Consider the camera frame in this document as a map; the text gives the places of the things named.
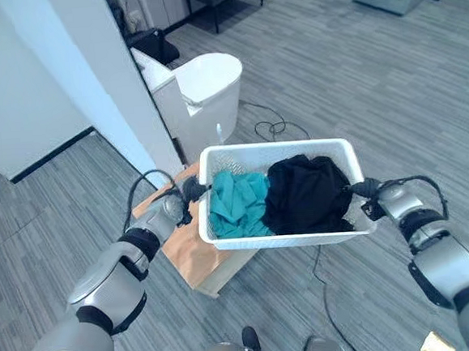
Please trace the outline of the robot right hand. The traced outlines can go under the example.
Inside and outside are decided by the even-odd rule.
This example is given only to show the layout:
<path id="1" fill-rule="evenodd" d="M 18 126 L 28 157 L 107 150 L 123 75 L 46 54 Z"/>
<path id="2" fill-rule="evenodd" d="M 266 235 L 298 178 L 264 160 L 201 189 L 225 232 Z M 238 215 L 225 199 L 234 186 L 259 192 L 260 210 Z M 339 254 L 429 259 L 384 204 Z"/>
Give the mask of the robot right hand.
<path id="1" fill-rule="evenodd" d="M 355 184 L 348 184 L 342 189 L 342 192 L 351 193 L 354 195 L 361 196 L 366 199 L 371 199 L 377 194 L 381 182 L 375 178 L 365 178 L 361 182 Z"/>

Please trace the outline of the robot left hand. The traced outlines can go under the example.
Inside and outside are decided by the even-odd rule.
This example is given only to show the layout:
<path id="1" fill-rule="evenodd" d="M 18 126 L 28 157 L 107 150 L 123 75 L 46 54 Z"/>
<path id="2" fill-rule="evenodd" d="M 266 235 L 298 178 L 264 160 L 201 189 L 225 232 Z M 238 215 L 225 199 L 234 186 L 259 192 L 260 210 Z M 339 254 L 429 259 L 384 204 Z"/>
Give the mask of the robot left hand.
<path id="1" fill-rule="evenodd" d="M 200 184 L 198 178 L 193 175 L 188 177 L 182 184 L 183 198 L 187 203 L 197 202 L 211 188 L 211 185 Z"/>

